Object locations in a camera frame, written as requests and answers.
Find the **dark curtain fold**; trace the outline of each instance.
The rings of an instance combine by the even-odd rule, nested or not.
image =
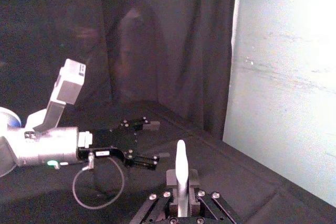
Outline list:
[[[154,100],[221,139],[234,0],[102,0],[113,101]]]

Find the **screw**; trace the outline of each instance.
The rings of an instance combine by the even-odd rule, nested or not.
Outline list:
[[[199,190],[197,195],[199,195],[200,197],[203,197],[205,195],[205,191]]]
[[[204,219],[203,218],[198,218],[197,219],[197,224],[203,224],[204,223]]]
[[[163,194],[163,197],[165,197],[165,198],[168,198],[170,196],[171,196],[170,191],[165,191],[164,194]]]
[[[221,195],[220,195],[218,192],[214,192],[214,193],[212,194],[212,197],[213,197],[214,199],[218,199],[220,196],[221,196]]]
[[[177,224],[177,219],[173,218],[173,219],[170,219],[170,224]]]
[[[156,198],[157,198],[156,194],[151,194],[151,195],[149,196],[149,199],[150,199],[150,200],[155,200]]]

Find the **gray wall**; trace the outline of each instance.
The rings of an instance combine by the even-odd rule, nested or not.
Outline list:
[[[336,0],[237,0],[224,142],[336,206]]]

